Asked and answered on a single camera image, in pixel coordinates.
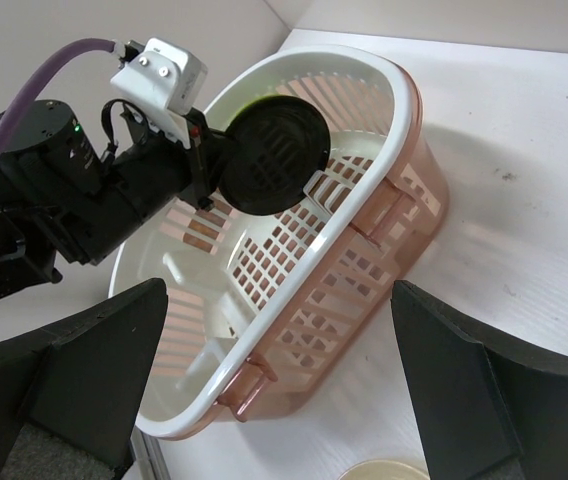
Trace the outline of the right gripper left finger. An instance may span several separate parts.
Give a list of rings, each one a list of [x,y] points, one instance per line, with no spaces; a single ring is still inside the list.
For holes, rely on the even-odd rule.
[[[168,308],[146,280],[0,342],[0,479],[120,479]]]

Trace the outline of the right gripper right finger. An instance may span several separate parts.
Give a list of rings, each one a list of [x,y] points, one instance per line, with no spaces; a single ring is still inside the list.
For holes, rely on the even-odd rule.
[[[408,281],[391,309],[433,479],[568,479],[568,356]]]

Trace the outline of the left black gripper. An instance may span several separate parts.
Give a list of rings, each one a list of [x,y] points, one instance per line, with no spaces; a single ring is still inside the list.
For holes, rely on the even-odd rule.
[[[189,149],[133,103],[110,100],[97,153],[68,104],[34,101],[0,149],[0,265],[49,265],[57,254],[96,265],[171,199],[211,205],[237,142],[196,109],[185,119]]]

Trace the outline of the green plate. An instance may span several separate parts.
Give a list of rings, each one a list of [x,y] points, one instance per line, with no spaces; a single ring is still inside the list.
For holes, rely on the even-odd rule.
[[[238,121],[240,118],[254,113],[263,111],[265,108],[276,106],[277,102],[283,98],[282,95],[268,95],[257,98],[243,105],[233,116],[231,122]]]

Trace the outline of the beige plate with black mark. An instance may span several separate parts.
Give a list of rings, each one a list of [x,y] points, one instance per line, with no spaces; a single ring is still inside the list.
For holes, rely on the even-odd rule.
[[[339,480],[429,480],[429,475],[409,464],[386,459],[367,460],[345,471]]]

